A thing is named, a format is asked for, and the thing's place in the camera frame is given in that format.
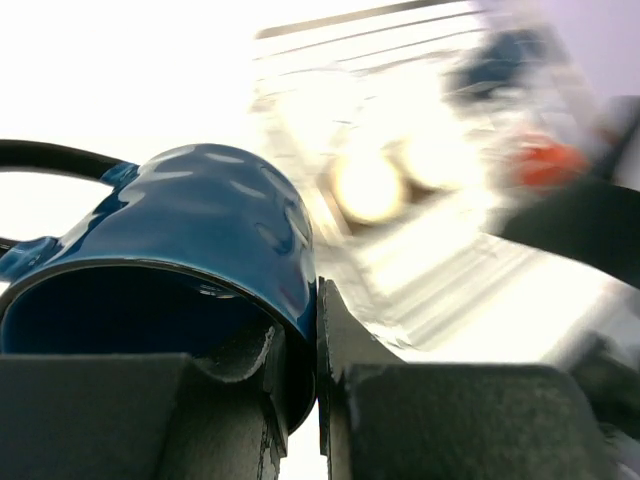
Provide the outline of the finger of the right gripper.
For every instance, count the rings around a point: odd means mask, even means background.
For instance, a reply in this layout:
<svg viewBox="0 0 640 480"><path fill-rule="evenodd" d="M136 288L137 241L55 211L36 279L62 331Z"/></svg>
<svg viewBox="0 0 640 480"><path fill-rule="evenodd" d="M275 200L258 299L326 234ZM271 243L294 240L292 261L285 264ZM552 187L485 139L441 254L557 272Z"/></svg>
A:
<svg viewBox="0 0 640 480"><path fill-rule="evenodd" d="M578 179L511 216L499 236L619 280L637 280L639 193L599 179Z"/></svg>

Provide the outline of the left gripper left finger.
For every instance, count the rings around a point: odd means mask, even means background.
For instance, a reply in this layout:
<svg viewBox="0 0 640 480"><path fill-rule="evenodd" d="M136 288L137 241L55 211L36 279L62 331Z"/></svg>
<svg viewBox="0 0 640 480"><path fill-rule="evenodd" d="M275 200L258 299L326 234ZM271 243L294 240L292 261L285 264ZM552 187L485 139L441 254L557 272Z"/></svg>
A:
<svg viewBox="0 0 640 480"><path fill-rule="evenodd" d="M7 355L5 479L274 479L286 453L285 335L251 326L210 357Z"/></svg>

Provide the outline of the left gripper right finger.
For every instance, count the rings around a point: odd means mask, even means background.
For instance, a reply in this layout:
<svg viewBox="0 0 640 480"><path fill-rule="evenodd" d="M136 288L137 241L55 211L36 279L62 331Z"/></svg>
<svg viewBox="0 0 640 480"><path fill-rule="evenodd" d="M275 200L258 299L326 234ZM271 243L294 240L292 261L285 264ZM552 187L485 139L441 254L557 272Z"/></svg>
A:
<svg viewBox="0 0 640 480"><path fill-rule="evenodd" d="M321 280L321 450L333 479L619 479L624 466L566 373L407 363Z"/></svg>

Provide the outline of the large dark blue mug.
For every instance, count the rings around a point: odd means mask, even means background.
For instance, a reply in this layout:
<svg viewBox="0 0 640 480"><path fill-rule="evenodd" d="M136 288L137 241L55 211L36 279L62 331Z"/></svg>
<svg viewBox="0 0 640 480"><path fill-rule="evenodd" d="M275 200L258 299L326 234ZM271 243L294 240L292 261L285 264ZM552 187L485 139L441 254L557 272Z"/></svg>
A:
<svg viewBox="0 0 640 480"><path fill-rule="evenodd" d="M24 140L1 167L69 175L109 194L61 237L3 240L1 349L204 356L241 328L282 325L290 430L315 400L317 303L304 202L273 165L219 144L142 165Z"/></svg>

